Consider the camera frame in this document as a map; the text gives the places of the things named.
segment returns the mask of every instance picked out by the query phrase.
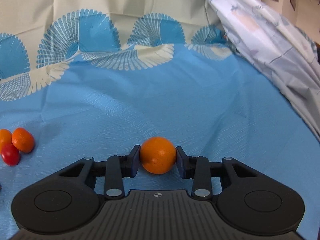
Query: blue fabric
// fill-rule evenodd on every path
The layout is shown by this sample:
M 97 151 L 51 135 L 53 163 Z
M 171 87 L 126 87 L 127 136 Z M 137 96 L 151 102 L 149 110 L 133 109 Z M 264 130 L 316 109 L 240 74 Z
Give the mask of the blue fabric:
M 17 192 L 85 156 L 128 153 L 163 136 L 188 155 L 231 156 L 295 189 L 304 199 L 298 232 L 316 239 L 320 224 L 319 143 L 286 99 L 244 59 L 207 59 L 183 44 L 169 63 L 140 71 L 96 68 L 76 57 L 61 80 L 37 93 L 0 102 L 0 127 L 25 127 L 36 149 L 16 167 L 0 162 L 0 239 L 17 227 Z M 174 167 L 161 176 L 143 169 L 129 189 L 191 189 Z M 96 192 L 102 193 L 103 178 Z M 213 179 L 214 192 L 221 188 Z

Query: red fruit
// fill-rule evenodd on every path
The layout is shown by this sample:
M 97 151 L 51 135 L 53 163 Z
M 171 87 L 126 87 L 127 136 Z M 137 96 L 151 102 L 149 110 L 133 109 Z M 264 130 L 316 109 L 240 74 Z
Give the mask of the red fruit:
M 6 144 L 1 149 L 1 157 L 9 166 L 15 166 L 20 161 L 19 150 L 12 144 Z

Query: small orange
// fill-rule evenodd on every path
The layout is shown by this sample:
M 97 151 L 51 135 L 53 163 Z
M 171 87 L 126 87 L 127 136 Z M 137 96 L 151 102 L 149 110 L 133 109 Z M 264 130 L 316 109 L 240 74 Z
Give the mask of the small orange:
M 13 145 L 23 153 L 29 153 L 35 147 L 35 139 L 26 129 L 17 128 L 12 133 Z
M 164 174 L 171 170 L 177 159 L 174 145 L 163 137 L 151 137 L 140 149 L 142 166 L 153 174 Z
M 6 144 L 12 144 L 12 134 L 7 129 L 0 130 L 0 151 L 1 148 Z

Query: cream fan pattern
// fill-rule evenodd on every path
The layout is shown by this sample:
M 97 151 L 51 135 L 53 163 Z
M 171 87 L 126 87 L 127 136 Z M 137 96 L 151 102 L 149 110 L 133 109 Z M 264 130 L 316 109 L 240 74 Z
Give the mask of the cream fan pattern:
M 207 58 L 222 60 L 231 54 L 222 43 L 220 30 L 209 25 L 185 46 Z M 22 41 L 15 35 L 0 33 L 0 100 L 23 98 L 61 79 L 75 58 L 96 67 L 141 70 L 170 62 L 175 44 L 185 44 L 184 31 L 168 15 L 150 13 L 139 18 L 121 49 L 118 30 L 109 16 L 81 9 L 49 26 L 31 68 Z

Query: silver screw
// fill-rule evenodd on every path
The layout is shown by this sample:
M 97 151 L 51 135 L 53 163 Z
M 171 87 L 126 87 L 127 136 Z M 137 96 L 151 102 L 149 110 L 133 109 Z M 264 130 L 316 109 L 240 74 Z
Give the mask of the silver screw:
M 198 197 L 207 197 L 210 195 L 210 191 L 204 188 L 199 188 L 195 190 L 195 195 Z
M 122 190 L 118 188 L 111 188 L 106 191 L 106 194 L 110 197 L 118 197 L 122 194 Z

